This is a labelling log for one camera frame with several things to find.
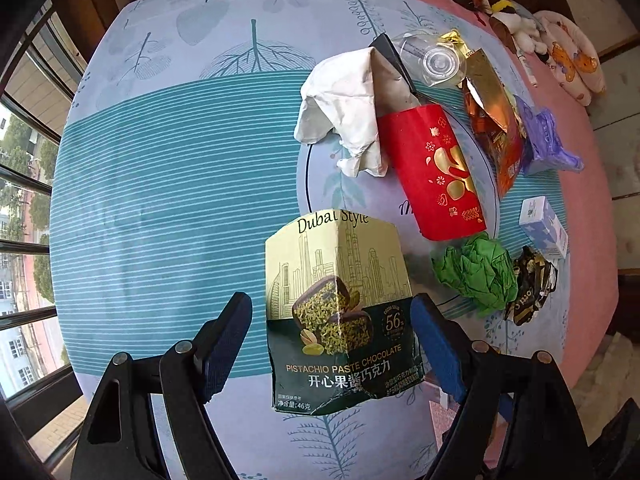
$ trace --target small white box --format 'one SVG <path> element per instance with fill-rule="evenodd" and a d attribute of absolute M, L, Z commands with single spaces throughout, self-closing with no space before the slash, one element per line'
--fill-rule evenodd
<path fill-rule="evenodd" d="M 546 196 L 522 201 L 520 227 L 543 256 L 565 258 L 569 237 Z"/>

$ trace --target pink bed sheet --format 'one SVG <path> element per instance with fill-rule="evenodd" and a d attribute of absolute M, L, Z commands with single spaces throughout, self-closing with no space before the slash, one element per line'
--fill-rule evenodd
<path fill-rule="evenodd" d="M 493 34 L 476 15 L 452 0 L 421 0 Z M 506 48 L 527 81 L 518 59 Z M 583 106 L 562 90 L 551 71 L 528 56 L 538 80 L 529 86 L 536 105 L 556 116 L 564 146 L 584 161 L 584 171 L 560 172 L 571 253 L 571 292 L 566 345 L 561 370 L 569 387 L 577 382 L 596 352 L 618 304 L 618 267 L 612 203 L 593 129 Z"/>

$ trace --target orange plastic wrapper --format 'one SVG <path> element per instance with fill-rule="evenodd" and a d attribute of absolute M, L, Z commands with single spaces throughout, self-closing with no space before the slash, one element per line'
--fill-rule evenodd
<path fill-rule="evenodd" d="M 495 165 L 502 200 L 520 171 L 524 139 L 504 86 L 484 51 L 477 50 L 466 60 L 462 91 L 474 135 Z"/>

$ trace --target purple wrapper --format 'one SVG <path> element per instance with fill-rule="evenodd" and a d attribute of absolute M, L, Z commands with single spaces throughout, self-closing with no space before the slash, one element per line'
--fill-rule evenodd
<path fill-rule="evenodd" d="M 516 96 L 518 113 L 522 118 L 527 140 L 522 157 L 522 172 L 525 175 L 545 170 L 563 170 L 579 173 L 584 169 L 582 159 L 562 147 L 556 131 L 556 119 L 548 108 L 539 114 Z"/>

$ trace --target metal pin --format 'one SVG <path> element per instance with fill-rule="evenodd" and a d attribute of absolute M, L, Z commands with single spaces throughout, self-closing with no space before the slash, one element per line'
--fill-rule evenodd
<path fill-rule="evenodd" d="M 476 340 L 471 343 L 471 348 L 479 354 L 486 354 L 489 351 L 489 345 L 485 341 Z"/>
<path fill-rule="evenodd" d="M 538 352 L 538 361 L 540 361 L 541 363 L 544 363 L 545 365 L 550 364 L 554 359 L 551 357 L 551 354 L 549 352 Z"/>
<path fill-rule="evenodd" d="M 175 345 L 175 351 L 178 352 L 178 354 L 186 354 L 192 347 L 191 341 L 178 341 Z"/>
<path fill-rule="evenodd" d="M 113 364 L 115 365 L 121 365 L 127 359 L 129 359 L 129 356 L 127 356 L 125 352 L 118 352 L 116 355 L 113 356 L 112 361 L 113 361 Z"/>

